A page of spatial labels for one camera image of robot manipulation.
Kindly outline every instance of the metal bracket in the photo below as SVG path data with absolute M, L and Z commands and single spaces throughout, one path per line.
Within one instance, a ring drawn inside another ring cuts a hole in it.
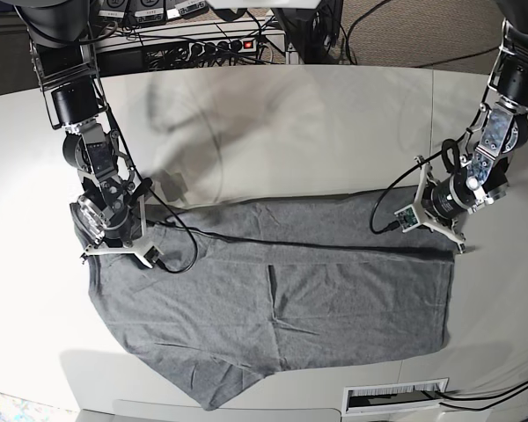
M 141 237 L 136 239 L 133 243 L 129 242 L 122 248 L 110 248 L 105 244 L 89 244 L 86 246 L 84 253 L 81 256 L 83 262 L 86 261 L 88 257 L 92 256 L 128 254 L 135 255 L 145 266 L 152 268 L 158 258 L 163 254 L 147 237 L 144 196 L 139 198 L 139 214 L 141 215 Z
M 285 64 L 301 64 L 301 57 L 293 44 L 288 44 L 285 50 Z
M 472 191 L 480 189 L 487 181 L 491 169 L 502 154 L 503 145 L 513 126 L 514 114 L 499 103 L 495 104 L 488 116 L 488 122 L 477 148 L 473 152 L 472 162 L 467 166 L 467 187 Z
M 96 49 L 93 44 L 87 46 L 80 46 L 82 63 L 73 66 L 72 68 L 64 69 L 60 72 L 56 72 L 49 75 L 43 68 L 38 47 L 32 40 L 29 41 L 29 52 L 32 57 L 33 70 L 37 75 L 37 81 L 40 86 L 41 95 L 43 96 L 43 100 L 45 101 L 45 108 L 47 109 L 49 123 L 51 124 L 51 127 L 54 130 L 61 128 L 62 124 L 58 120 L 58 118 L 56 119 L 56 121 L 53 120 L 53 117 L 51 115 L 51 106 L 49 105 L 49 98 L 47 93 L 49 91 L 60 88 L 65 84 L 69 84 L 70 82 L 77 80 L 80 77 L 89 76 L 90 78 L 94 78 L 97 81 L 96 88 L 99 91 L 98 113 L 100 114 L 107 110 L 107 102 L 104 100 L 104 98 L 106 98 L 106 94 L 104 93 L 104 87 L 102 86 L 101 80 L 99 79 L 98 63 L 96 60 Z
M 497 80 L 501 74 L 504 59 L 508 56 L 514 56 L 517 59 L 528 63 L 528 34 L 517 31 L 507 19 L 504 19 L 502 22 L 502 43 L 499 47 L 499 55 L 495 60 L 495 64 L 489 74 L 487 83 L 488 87 L 497 93 Z
M 416 160 L 417 162 L 421 162 L 423 158 L 422 156 L 418 156 Z M 438 233 L 448 237 L 452 242 L 455 242 L 458 245 L 460 253 L 463 253 L 466 250 L 466 238 L 462 233 L 457 233 L 455 231 L 455 222 L 452 222 L 451 227 L 444 226 L 431 215 L 428 215 L 422 207 L 422 194 L 424 193 L 426 185 L 429 181 L 430 183 L 436 182 L 436 180 L 432 177 L 431 171 L 432 166 L 430 163 L 426 163 L 421 167 L 421 177 L 419 185 L 416 188 L 416 194 L 414 195 L 413 203 L 396 211 L 394 214 L 403 228 L 403 233 L 407 233 L 408 231 L 416 229 L 420 226 L 425 226 L 431 231 L 437 231 Z

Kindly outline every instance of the black cable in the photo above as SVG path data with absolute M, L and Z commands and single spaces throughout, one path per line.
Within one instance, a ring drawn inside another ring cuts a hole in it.
M 159 224 L 161 226 L 168 227 L 170 229 L 177 229 L 177 230 L 184 230 L 181 227 L 178 227 L 176 224 L 169 223 L 169 222 L 154 222 L 154 221 L 147 221 L 149 224 Z M 229 236 L 224 235 L 221 233 L 216 233 L 213 231 L 205 231 L 202 229 L 198 229 L 196 227 L 188 226 L 188 229 L 195 233 L 196 235 L 209 237 L 211 239 L 221 240 L 223 242 L 226 242 L 228 244 L 265 244 L 269 246 L 292 246 L 297 248 L 310 248 L 310 249 L 324 249 L 324 250 L 335 250 L 335 251 L 370 251 L 370 252 L 379 252 L 379 251 L 390 251 L 395 250 L 391 247 L 363 247 L 363 246 L 345 246 L 345 245 L 334 245 L 334 244 L 313 244 L 313 243 L 305 243 L 305 242 L 288 242 L 288 241 L 281 241 L 281 240 L 262 240 L 262 239 L 255 239 L 251 237 L 238 237 L 238 236 Z
M 325 4 L 325 6 L 327 7 L 328 11 L 330 12 L 331 16 L 330 16 L 330 19 L 332 19 L 334 22 L 336 22 L 338 24 L 338 26 L 340 27 L 340 29 L 342 30 L 342 33 L 344 34 L 344 39 L 347 40 L 348 39 L 348 34 L 346 33 L 346 29 L 344 29 L 344 26 L 342 26 L 342 22 L 335 18 L 334 17 L 334 11 L 333 9 L 331 8 L 330 4 Z M 340 52 L 340 56 L 342 56 L 342 49 L 344 48 L 345 44 L 346 44 L 346 41 L 345 40 L 342 40 L 341 42 L 341 52 Z M 352 64 L 352 57 L 351 55 L 348 55 L 348 52 L 345 51 L 345 54 L 346 54 L 346 57 L 348 59 L 348 61 Z
M 250 17 L 250 19 L 252 19 L 256 25 L 258 26 L 258 39 L 256 40 L 256 57 L 259 57 L 258 56 L 258 53 L 259 53 L 259 44 L 260 44 L 260 39 L 262 38 L 262 25 L 260 24 L 260 21 L 254 17 L 254 15 L 247 9 L 246 10 L 246 14 Z
M 125 138 L 123 137 L 123 133 L 122 133 L 122 131 L 121 131 L 121 129 L 120 129 L 118 123 L 117 123 L 117 120 L 115 119 L 114 113 L 112 112 L 112 109 L 111 109 L 111 107 L 109 105 L 107 106 L 106 115 L 107 115 L 108 121 L 110 123 L 110 126 L 112 126 L 112 128 L 117 130 L 119 132 L 119 134 L 120 134 L 121 144 L 123 145 L 123 148 L 125 149 L 125 153 L 128 156 L 128 159 L 129 159 L 129 162 L 131 163 L 132 169 L 135 171 L 135 173 L 136 173 L 137 177 L 139 178 L 139 180 L 141 180 L 141 182 L 143 182 L 144 178 L 143 178 L 143 176 L 141 176 L 141 173 L 139 172 L 139 170 L 135 166 L 135 162 L 133 161 L 133 157 L 131 156 L 131 152 L 129 151 L 129 147 L 128 147 L 127 143 L 125 142 Z M 166 204 L 162 199 L 160 199 L 160 197 L 155 193 L 154 189 L 152 189 L 150 187 L 149 190 L 150 190 L 150 193 L 152 193 L 152 196 L 160 203 L 160 205 L 165 207 L 168 210 L 168 212 L 171 214 L 171 216 L 174 219 L 176 219 L 176 221 L 179 223 L 179 225 L 186 231 L 187 235 L 189 236 L 190 240 L 192 241 L 192 246 L 194 248 L 194 253 L 193 253 L 192 260 L 189 262 L 189 264 L 187 264 L 183 268 L 180 268 L 179 270 L 171 270 L 170 268 L 167 268 L 164 265 L 164 263 L 162 263 L 162 265 L 161 265 L 160 263 L 157 262 L 157 264 L 162 269 L 164 269 L 165 271 L 167 271 L 170 274 L 182 274 L 182 273 L 185 273 L 186 271 L 190 270 L 194 266 L 195 262 L 197 261 L 197 257 L 198 257 L 198 253 L 199 253 L 198 244 L 195 241 L 194 235 L 190 231 L 190 228 L 182 221 L 182 219 L 178 216 L 178 214 L 176 214 L 174 212 L 174 210 L 171 207 L 168 206 L 168 204 Z
M 453 139 L 444 139 L 442 142 L 442 162 L 448 174 L 458 174 L 461 169 L 461 163 L 459 161 L 459 146 Z M 451 150 L 453 162 L 450 161 L 448 151 Z
M 451 400 L 452 402 L 479 402 L 479 401 L 484 401 L 484 400 L 494 400 L 496 398 L 500 398 L 500 397 L 504 397 L 504 396 L 507 396 L 508 394 L 516 391 L 517 389 L 521 389 L 523 388 L 524 386 L 528 385 L 528 381 L 524 381 L 524 382 L 521 382 L 520 384 L 510 388 L 510 389 L 507 389 L 506 391 L 502 392 L 502 393 L 498 393 L 498 394 L 494 394 L 492 396 L 485 396 L 485 397 L 472 397 L 472 398 L 469 398 L 469 397 L 450 397 L 444 393 L 441 393 L 440 391 L 434 391 L 434 393 L 441 397 L 441 398 L 445 398 L 446 400 Z
M 438 64 L 444 64 L 444 63 L 450 63 L 450 62 L 456 62 L 458 60 L 464 60 L 464 59 L 471 59 L 472 57 L 477 57 L 478 55 L 486 55 L 487 53 L 491 53 L 492 51 L 495 51 L 498 49 L 499 46 L 488 48 L 487 50 L 480 51 L 479 53 L 473 53 L 472 55 L 461 55 L 460 57 L 454 57 L 453 59 L 446 59 L 441 60 L 439 62 L 432 62 L 432 63 L 426 63 L 419 66 L 414 66 L 417 69 L 422 68 L 429 68 L 430 66 L 436 66 Z
M 118 36 L 125 36 L 125 33 L 119 33 Z M 203 45 L 207 45 L 209 44 L 208 41 L 203 41 L 203 40 L 197 40 L 195 38 L 190 38 L 190 37 L 183 37 L 181 35 L 148 35 L 148 34 L 141 34 L 141 37 L 145 38 L 145 39 L 151 39 L 151 40 L 184 40 L 184 41 L 191 41 L 191 42 L 198 42 L 200 44 L 203 44 Z M 250 57 L 250 56 L 247 56 L 247 55 L 241 55 L 241 54 L 238 54 L 238 53 L 234 53 L 230 50 L 227 50 L 225 48 L 221 48 L 221 47 L 218 47 L 216 45 L 213 45 L 213 47 L 215 47 L 215 49 L 219 50 L 219 51 L 224 51 L 226 53 L 229 53 L 231 55 L 236 55 L 236 56 L 239 56 L 239 57 L 242 57 L 246 60 L 251 60 L 253 62 L 258 62 L 258 63 L 263 63 L 263 64 L 278 64 L 278 63 L 274 63 L 274 62 L 267 62 L 265 60 L 259 60 L 257 58 L 254 58 L 254 57 Z
M 323 18 L 324 15 L 321 14 L 321 10 L 317 10 L 315 13 L 315 16 L 312 21 L 312 25 L 309 25 L 309 40 L 311 40 L 310 43 L 308 43 L 309 46 L 313 47 L 320 47 L 321 49 L 325 47 L 325 41 L 329 36 L 332 36 L 331 33 L 328 31 L 328 27 L 326 25 L 325 19 Z M 329 52 L 331 47 L 331 41 L 329 40 Z M 319 58 L 319 63 L 322 63 L 325 59 L 326 55 L 322 55 L 322 57 Z
M 489 92 L 489 87 L 488 86 L 485 86 L 485 90 L 483 91 L 483 97 L 481 98 L 481 103 L 485 100 L 485 98 L 487 97 L 488 95 L 488 92 Z M 471 122 L 471 124 L 469 125 L 469 127 L 466 129 L 466 132 L 471 135 L 473 132 L 471 130 L 471 127 L 473 127 L 475 125 L 475 123 L 477 123 L 477 120 L 479 120 L 479 117 L 481 116 L 481 109 L 478 108 L 477 109 L 477 113 L 475 114 L 475 117 L 473 117 L 473 120 Z M 457 140 L 455 140 L 455 143 L 456 144 L 459 144 L 460 142 L 464 141 L 465 139 L 465 136 L 466 136 L 466 133 L 463 133 Z M 378 207 L 379 207 L 379 204 L 381 203 L 381 201 L 384 199 L 384 197 L 399 183 L 401 182 L 404 178 L 406 178 L 409 174 L 411 174 L 413 171 L 417 170 L 417 169 L 420 169 L 424 164 L 426 163 L 429 163 L 430 161 L 434 160 L 435 158 L 439 157 L 442 155 L 442 150 L 440 149 L 438 152 L 434 153 L 433 155 L 429 156 L 428 158 L 422 160 L 420 163 L 418 163 L 417 165 L 411 167 L 409 170 L 405 171 L 403 174 L 401 174 L 393 183 L 391 183 L 388 187 L 386 187 L 386 189 L 381 193 L 381 195 L 379 195 L 379 198 L 378 200 L 376 201 L 376 203 L 374 204 L 373 208 L 371 209 L 371 213 L 370 213 L 370 231 L 374 234 L 374 235 L 381 235 L 383 233 L 386 233 L 388 231 L 392 231 L 392 230 L 395 230 L 399 227 L 399 222 L 397 221 L 393 221 L 393 222 L 390 222 L 389 224 L 387 224 L 384 228 L 382 228 L 381 230 L 377 230 L 373 227 L 373 220 L 376 216 L 376 212 L 378 211 Z
M 61 44 L 64 46 L 89 46 L 91 44 L 95 44 L 96 42 L 100 42 L 103 40 L 107 40 L 109 37 L 115 34 L 115 32 L 118 29 L 117 23 L 113 22 L 113 27 L 104 35 L 99 36 L 98 38 L 94 38 L 91 40 L 75 40 L 75 41 L 65 41 L 65 40 L 59 40 L 58 38 L 51 37 L 50 35 L 47 35 L 42 30 L 40 30 L 37 26 L 35 26 L 29 19 L 27 19 L 26 15 L 19 9 L 18 6 L 14 6 L 14 10 L 19 15 L 19 18 L 24 22 L 24 24 L 27 25 L 28 28 L 30 28 L 32 31 L 37 33 L 41 38 L 54 42 L 56 44 Z
M 229 38 L 229 35 L 227 35 L 227 33 L 221 28 L 221 26 L 219 26 L 217 22 L 215 22 L 215 26 L 217 27 L 219 32 L 222 33 L 223 36 L 231 43 L 231 38 Z
M 280 53 L 281 55 L 285 55 L 285 51 L 282 51 L 274 42 L 272 42 L 268 37 L 266 37 L 266 41 L 268 44 L 270 44 L 275 50 Z
M 360 22 L 362 22 L 364 19 L 366 19 L 367 17 L 369 17 L 370 14 L 372 14 L 374 11 L 376 11 L 377 9 L 385 6 L 386 4 L 390 3 L 392 0 L 382 0 L 381 2 L 379 2 L 378 4 L 376 4 L 375 6 L 373 6 L 371 9 L 369 9 L 368 11 L 366 11 L 362 16 L 360 16 L 358 19 L 356 19 L 352 25 L 350 26 L 350 28 L 348 29 L 348 35 L 346 36 L 346 56 L 348 57 L 348 59 L 350 60 L 350 64 L 354 64 L 354 65 L 357 65 L 358 63 L 357 62 L 354 62 L 352 59 L 351 59 L 351 52 L 350 52 L 350 35 L 352 35 L 352 32 L 354 31 L 354 28 L 356 28 L 356 25 L 358 25 Z
M 389 224 L 387 224 L 385 227 L 383 227 L 381 230 L 377 230 L 377 229 L 374 229 L 373 227 L 373 220 L 376 216 L 376 212 L 378 211 L 378 207 L 379 207 L 379 204 L 381 204 L 381 201 L 384 200 L 385 196 L 387 196 L 387 194 L 399 183 L 401 182 L 404 178 L 406 178 L 409 174 L 411 174 L 413 171 L 417 170 L 417 169 L 420 169 L 424 164 L 426 163 L 430 163 L 432 160 L 434 160 L 435 158 L 439 157 L 442 155 L 442 150 L 439 150 L 437 153 L 435 154 L 432 154 L 431 156 L 429 156 L 428 158 L 420 161 L 417 165 L 411 167 L 409 170 L 405 171 L 403 174 L 401 174 L 393 183 L 391 183 L 388 187 L 386 187 L 386 189 L 381 193 L 381 195 L 379 195 L 379 198 L 378 200 L 376 200 L 376 203 L 374 204 L 373 208 L 371 209 L 371 213 L 370 213 L 370 231 L 374 234 L 374 235 L 381 235 L 383 233 L 386 233 L 388 231 L 393 231 L 395 229 L 398 229 L 399 228 L 399 222 L 398 221 L 393 221 L 393 222 L 390 222 Z
M 493 403 L 488 404 L 488 405 L 483 406 L 483 407 L 464 407 L 464 406 L 456 406 L 454 404 L 447 404 L 447 403 L 440 403 L 440 405 L 443 406 L 443 407 L 448 407 L 450 409 L 455 409 L 457 411 L 486 411 L 487 409 L 491 409 L 492 407 L 495 407 L 498 404 L 504 403 L 504 402 L 510 400 L 511 398 L 516 397 L 519 394 L 524 393 L 527 390 L 528 390 L 528 385 L 526 385 L 523 389 L 517 391 L 516 393 L 511 394 L 510 396 L 507 396 L 507 397 L 505 397 L 505 398 L 503 398 L 501 400 L 497 400 L 496 402 L 493 402 Z M 434 400 L 436 398 L 436 397 L 431 397 L 428 393 L 426 393 L 426 391 L 423 391 L 423 394 L 426 397 L 429 397 L 432 400 Z
M 325 59 L 328 57 L 329 53 L 331 52 L 332 45 L 331 43 L 328 44 L 328 47 L 326 48 L 325 55 L 323 55 L 322 59 L 320 59 L 320 62 L 323 63 Z
M 211 10 L 217 15 L 218 18 L 224 20 L 225 22 L 234 22 L 237 19 L 245 16 L 247 9 L 237 9 L 237 11 L 232 11 L 231 9 L 213 9 Z
M 271 17 L 270 19 L 268 19 L 268 20 L 264 23 L 264 25 L 262 25 L 261 30 L 263 31 L 267 26 L 272 25 L 272 24 L 274 24 L 274 23 L 276 23 L 276 22 L 275 22 L 275 16 L 273 16 L 273 17 Z M 252 31 L 251 33 L 249 33 L 249 34 L 247 34 L 247 35 L 239 36 L 239 37 L 237 37 L 237 40 L 242 40 L 243 38 L 252 37 L 252 36 L 254 36 L 259 30 L 260 30 L 260 28 L 254 30 L 254 31 Z
M 141 38 L 141 35 L 139 35 L 139 33 L 137 32 L 136 28 L 133 28 L 133 32 L 135 33 L 135 36 L 139 39 L 141 47 L 144 47 L 143 39 Z

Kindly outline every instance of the wire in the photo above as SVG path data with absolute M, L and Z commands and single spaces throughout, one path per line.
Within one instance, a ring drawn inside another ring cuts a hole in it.
M 223 34 L 223 36 L 229 41 L 231 42 L 231 38 L 229 38 L 229 35 L 227 35 L 227 33 L 221 29 L 221 26 L 219 26 L 219 24 L 217 22 L 214 22 L 215 26 L 217 27 L 217 29 Z
M 136 28 L 133 28 L 133 33 L 139 39 L 139 42 L 141 43 L 141 47 L 144 47 L 143 39 L 141 38 L 141 35 L 139 35 L 139 33 L 137 32 Z
M 274 53 L 274 49 L 272 47 L 270 47 L 268 44 L 262 44 L 262 50 L 260 52 L 260 56 L 262 56 L 262 53 L 264 52 L 264 48 L 268 49 L 270 51 L 270 61 L 273 62 L 274 61 L 274 58 L 275 58 L 275 53 Z
M 139 172 L 139 170 L 135 166 L 135 162 L 133 161 L 133 157 L 131 156 L 131 151 L 129 151 L 129 147 L 128 147 L 127 143 L 125 142 L 125 138 L 123 137 L 123 133 L 122 133 L 122 131 L 121 131 L 120 127 L 119 127 L 119 124 L 117 123 L 117 120 L 115 119 L 114 113 L 112 112 L 112 109 L 111 109 L 111 107 L 109 105 L 107 105 L 106 114 L 107 114 L 108 120 L 110 121 L 110 126 L 113 125 L 114 126 L 113 128 L 116 129 L 119 132 L 119 134 L 120 134 L 121 144 L 123 145 L 123 148 L 125 149 L 125 153 L 128 156 L 129 162 L 131 163 L 131 166 L 132 166 L 133 170 L 135 171 L 135 173 L 136 173 L 137 177 L 139 178 L 139 180 L 141 180 L 141 182 L 143 182 L 144 178 L 143 178 L 143 176 L 141 176 L 141 173 Z M 186 271 L 190 270 L 194 266 L 195 262 L 197 261 L 197 257 L 198 257 L 198 254 L 199 254 L 198 244 L 195 241 L 194 235 L 190 231 L 190 228 L 182 221 L 182 219 L 178 216 L 178 214 L 176 214 L 174 212 L 174 210 L 171 207 L 168 206 L 168 204 L 166 204 L 162 199 L 160 199 L 160 197 L 155 193 L 154 189 L 152 189 L 150 187 L 149 190 L 150 190 L 150 193 L 152 193 L 152 196 L 158 201 L 158 203 L 160 203 L 160 205 L 165 207 L 168 210 L 168 212 L 172 215 L 172 217 L 174 219 L 176 219 L 176 221 L 179 223 L 179 225 L 186 231 L 187 235 L 189 236 L 190 240 L 192 241 L 192 246 L 193 246 L 193 249 L 194 249 L 192 260 L 189 262 L 189 264 L 187 264 L 186 266 L 184 266 L 184 267 L 182 267 L 182 268 L 180 268 L 178 270 L 172 270 L 172 269 L 168 268 L 160 260 L 157 262 L 157 264 L 158 264 L 158 266 L 160 268 L 162 268 L 163 270 L 167 271 L 170 274 L 182 274 L 182 273 L 185 273 Z
M 118 36 L 125 36 L 125 33 L 118 33 Z M 141 34 L 140 36 L 143 37 L 143 38 L 152 39 L 152 40 L 185 40 L 185 41 L 191 41 L 191 42 L 198 42 L 198 43 L 203 44 L 203 45 L 208 45 L 209 44 L 209 42 L 207 42 L 207 41 L 197 40 L 195 38 L 190 38 L 190 37 L 183 37 L 181 35 L 170 36 L 170 35 L 147 35 L 147 34 Z M 211 44 L 212 44 L 213 47 L 215 47 L 215 49 L 217 49 L 219 51 L 224 51 L 224 52 L 226 52 L 226 53 L 228 53 L 230 55 L 236 55 L 236 56 L 242 57 L 243 59 L 246 59 L 246 60 L 251 60 L 253 62 L 258 62 L 258 63 L 263 63 L 263 64 L 278 64 L 278 63 L 274 63 L 274 62 L 267 62 L 265 60 L 259 60 L 257 58 L 250 57 L 250 56 L 247 56 L 247 55 L 241 55 L 239 53 L 234 53 L 231 50 L 228 50 L 226 48 L 218 47 L 216 45 L 213 45 L 213 43 L 211 43 Z
M 258 26 L 258 39 L 256 40 L 256 57 L 259 57 L 258 53 L 259 53 L 259 44 L 260 44 L 260 39 L 262 38 L 262 25 L 260 24 L 260 21 L 254 17 L 254 15 L 248 10 L 246 9 L 246 14 L 250 17 L 250 19 L 252 19 L 256 25 Z
M 181 227 L 178 227 L 176 224 L 169 223 L 169 222 L 154 222 L 154 221 L 147 221 L 149 224 L 159 224 L 161 226 L 169 227 L 171 229 L 177 229 L 177 230 L 184 230 Z M 391 248 L 391 247 L 363 247 L 363 246 L 345 246 L 345 245 L 334 245 L 334 244 L 313 244 L 313 243 L 305 243 L 305 242 L 287 242 L 287 241 L 279 241 L 279 240 L 262 240 L 262 239 L 254 239 L 251 237 L 238 237 L 238 236 L 228 236 L 221 233 L 216 233 L 212 231 L 205 231 L 202 229 L 198 229 L 196 227 L 188 226 L 188 229 L 195 233 L 196 235 L 209 237 L 216 240 L 221 240 L 229 244 L 265 244 L 270 246 L 293 246 L 298 248 L 310 248 L 310 249 L 325 249 L 325 250 L 336 250 L 336 251 L 396 251 L 399 250 L 400 253 L 407 253 L 406 251 L 402 250 L 402 248 Z
M 405 171 L 403 174 L 401 174 L 393 183 L 391 183 L 388 187 L 386 187 L 386 189 L 381 193 L 381 195 L 379 195 L 379 198 L 378 200 L 376 200 L 376 203 L 374 204 L 373 208 L 371 209 L 371 213 L 370 213 L 370 231 L 374 234 L 374 235 L 381 235 L 383 233 L 386 233 L 388 231 L 392 231 L 392 230 L 395 230 L 399 227 L 399 222 L 397 221 L 394 221 L 394 222 L 390 222 L 389 224 L 387 224 L 384 228 L 382 228 L 381 230 L 377 230 L 373 227 L 373 220 L 376 216 L 376 212 L 378 211 L 378 207 L 379 207 L 379 204 L 381 204 L 381 201 L 384 200 L 385 196 L 387 196 L 387 194 L 399 183 L 401 182 L 404 178 L 406 178 L 409 174 L 411 174 L 413 171 L 417 170 L 417 169 L 420 169 L 424 164 L 426 163 L 430 163 L 432 160 L 434 160 L 435 158 L 439 157 L 442 155 L 442 150 L 439 150 L 437 153 L 435 154 L 432 154 L 431 156 L 429 156 L 428 158 L 420 161 L 417 165 L 411 167 L 410 169 L 408 169 L 407 171 Z
M 282 49 L 279 48 L 272 40 L 270 40 L 268 37 L 266 38 L 266 40 L 268 41 L 268 44 L 270 44 L 273 48 L 277 50 L 278 53 L 280 53 L 281 55 L 285 55 L 285 51 L 282 51 Z
M 331 52 L 332 44 L 329 42 L 328 47 L 326 48 L 325 55 L 323 55 L 323 58 L 320 59 L 320 62 L 323 63 L 325 59 L 328 57 L 329 53 Z
M 485 101 L 485 99 L 487 98 L 487 95 L 489 93 L 489 87 L 488 86 L 485 86 L 485 90 L 483 91 L 483 97 L 481 98 L 481 103 L 483 103 Z M 478 108 L 477 109 L 477 113 L 475 114 L 475 116 L 473 117 L 473 120 L 471 122 L 471 124 L 469 125 L 469 127 L 466 129 L 466 131 L 455 141 L 456 144 L 459 144 L 460 142 L 464 141 L 465 138 L 466 138 L 466 135 L 468 135 L 468 138 L 467 140 L 469 141 L 469 137 L 473 134 L 472 132 L 472 127 L 475 125 L 475 123 L 477 123 L 477 121 L 479 120 L 479 117 L 481 116 L 481 109 Z M 392 231 L 392 230 L 395 230 L 399 227 L 399 222 L 397 221 L 393 221 L 393 222 L 390 222 L 389 224 L 387 224 L 384 228 L 382 228 L 381 230 L 377 230 L 373 227 L 373 221 L 374 221 L 374 218 L 376 216 L 376 212 L 378 211 L 378 207 L 379 207 L 379 204 L 381 203 L 381 201 L 384 199 L 385 196 L 387 196 L 387 194 L 399 183 L 401 182 L 404 178 L 406 178 L 409 174 L 411 174 L 413 171 L 417 170 L 417 169 L 420 169 L 424 164 L 427 164 L 429 163 L 430 161 L 434 160 L 435 158 L 439 157 L 442 155 L 442 152 L 443 150 L 440 149 L 438 152 L 436 152 L 435 154 L 429 156 L 428 158 L 426 158 L 425 160 L 422 160 L 421 162 L 419 162 L 417 165 L 411 167 L 409 170 L 405 171 L 403 174 L 401 174 L 393 183 L 391 183 L 388 187 L 386 187 L 386 189 L 381 193 L 381 195 L 379 195 L 379 198 L 378 200 L 376 200 L 376 203 L 374 204 L 373 208 L 371 209 L 371 213 L 370 213 L 370 231 L 374 234 L 374 235 L 381 235 L 382 233 L 386 233 L 388 231 Z
M 496 46 L 496 47 L 488 48 L 487 50 L 480 51 L 479 53 L 474 53 L 472 55 L 461 55 L 460 57 L 454 57 L 453 59 L 441 60 L 439 62 L 426 63 L 420 66 L 414 66 L 414 67 L 417 69 L 422 69 L 422 68 L 429 68 L 431 66 L 436 66 L 438 64 L 445 64 L 445 63 L 450 63 L 450 62 L 456 62 L 458 60 L 471 59 L 472 57 L 477 57 L 479 55 L 486 55 L 487 53 L 491 53 L 492 51 L 495 51 L 498 48 L 499 46 Z
M 381 2 L 379 2 L 378 4 L 376 4 L 375 6 L 373 6 L 371 9 L 369 9 L 368 11 L 366 11 L 362 16 L 360 16 L 358 19 L 356 19 L 352 25 L 350 26 L 350 28 L 348 29 L 348 35 L 346 36 L 346 56 L 348 57 L 348 59 L 350 60 L 350 64 L 354 64 L 354 65 L 357 65 L 358 63 L 357 62 L 354 62 L 351 58 L 351 52 L 350 52 L 350 35 L 352 35 L 352 32 L 354 31 L 354 28 L 356 28 L 356 25 L 358 25 L 360 22 L 362 22 L 364 19 L 366 19 L 367 17 L 369 17 L 369 15 L 371 15 L 374 11 L 376 11 L 377 9 L 385 6 L 386 4 L 390 3 L 392 0 L 382 0 Z
M 232 9 L 213 9 L 211 8 L 218 18 L 224 20 L 225 22 L 234 22 L 237 19 L 245 16 L 247 9 L 237 9 L 237 11 L 232 11 Z
M 272 16 L 270 17 L 270 19 L 268 19 L 266 22 L 264 22 L 264 25 L 262 25 L 262 30 L 264 30 L 267 26 L 270 26 L 271 24 L 274 24 L 275 23 L 275 16 Z M 248 38 L 248 37 L 252 37 L 254 36 L 258 31 L 260 30 L 259 29 L 256 29 L 254 31 L 252 31 L 251 33 L 247 34 L 247 35 L 243 35 L 243 36 L 239 36 L 237 37 L 237 40 L 241 40 L 243 38 Z
M 19 18 L 24 22 L 24 24 L 27 25 L 32 31 L 34 31 L 36 34 L 38 34 L 41 38 L 54 42 L 56 44 L 61 44 L 64 46 L 89 46 L 91 44 L 95 44 L 96 42 L 100 42 L 103 40 L 107 40 L 109 37 L 115 34 L 115 32 L 118 29 L 117 23 L 113 22 L 112 28 L 105 33 L 104 35 L 99 36 L 98 38 L 93 38 L 91 40 L 75 40 L 75 41 L 66 41 L 66 40 L 59 40 L 58 38 L 51 37 L 50 35 L 47 35 L 42 30 L 37 28 L 29 19 L 27 19 L 26 15 L 19 9 L 18 6 L 14 6 L 14 10 L 19 15 Z M 109 24 L 104 26 L 104 29 L 102 32 L 109 27 Z
M 469 398 L 469 397 L 450 397 L 444 393 L 441 393 L 440 391 L 434 391 L 434 393 L 437 395 L 437 396 L 440 396 L 441 398 L 445 398 L 446 400 L 451 400 L 452 402 L 479 402 L 479 401 L 484 401 L 484 400 L 494 400 L 496 398 L 500 398 L 500 397 L 504 397 L 504 396 L 507 396 L 508 394 L 516 391 L 517 389 L 521 389 L 523 388 L 524 386 L 528 385 L 528 381 L 524 381 L 510 389 L 507 389 L 506 391 L 502 392 L 502 393 L 499 393 L 499 394 L 495 394 L 495 395 L 492 395 L 492 396 L 485 396 L 485 397 L 472 397 L 472 398 Z
M 312 24 L 308 26 L 308 29 L 308 38 L 311 41 L 309 45 L 314 47 L 320 47 L 322 51 L 322 48 L 325 47 L 325 42 L 328 40 L 328 52 L 330 52 L 333 35 L 328 31 L 328 26 L 326 25 L 326 21 L 323 18 L 323 15 L 321 14 L 321 10 L 317 10 L 315 16 L 313 17 Z M 319 63 L 322 63 L 327 56 L 328 53 L 323 54 L 319 58 Z
M 498 404 L 501 404 L 501 403 L 504 403 L 508 400 L 510 400 L 511 398 L 513 397 L 516 397 L 518 396 L 519 394 L 522 394 L 524 393 L 525 391 L 528 390 L 528 385 L 526 385 L 523 389 L 517 391 L 516 393 L 514 394 L 511 394 L 510 396 L 507 396 L 501 400 L 497 400 L 496 402 L 493 402 L 491 404 L 488 404 L 486 406 L 483 406 L 483 407 L 464 407 L 464 406 L 456 406 L 454 404 L 447 404 L 447 403 L 440 403 L 441 406 L 444 406 L 444 407 L 448 407 L 450 409 L 455 409 L 457 411 L 486 411 L 487 409 L 491 409 L 492 407 L 495 407 L 497 406 Z M 428 393 L 426 393 L 425 391 L 422 392 L 426 397 L 429 397 L 430 399 L 435 399 L 435 397 L 431 397 Z
M 327 7 L 329 13 L 330 13 L 330 19 L 332 19 L 335 23 L 338 24 L 338 26 L 340 27 L 340 29 L 342 30 L 342 33 L 344 34 L 344 40 L 342 40 L 341 42 L 341 52 L 340 52 L 340 56 L 342 56 L 342 49 L 344 48 L 344 45 L 345 45 L 345 40 L 348 39 L 348 34 L 346 33 L 346 29 L 344 29 L 344 26 L 342 26 L 342 22 L 340 20 L 338 20 L 337 18 L 334 17 L 334 11 L 333 9 L 331 8 L 330 4 L 325 4 L 325 6 Z M 352 63 L 352 57 L 351 55 L 348 55 L 348 52 L 345 52 L 346 54 L 346 57 L 348 58 L 348 61 L 350 63 Z

